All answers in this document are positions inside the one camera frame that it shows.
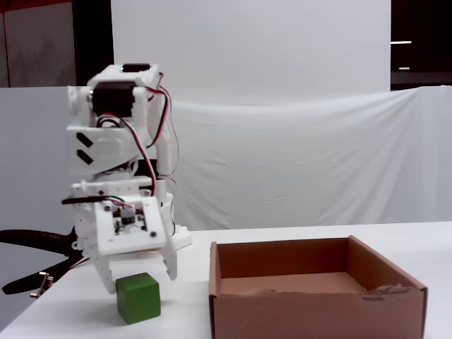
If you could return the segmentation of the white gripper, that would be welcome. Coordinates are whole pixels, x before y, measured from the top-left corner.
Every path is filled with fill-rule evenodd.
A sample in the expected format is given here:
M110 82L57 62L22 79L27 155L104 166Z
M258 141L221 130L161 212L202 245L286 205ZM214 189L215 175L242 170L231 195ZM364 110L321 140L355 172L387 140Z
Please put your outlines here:
M81 246L101 256L91 258L107 292L116 293L105 256L157 249L171 281L177 279L177 250L164 225L159 200L144 194L147 177L81 182L72 189L75 230Z

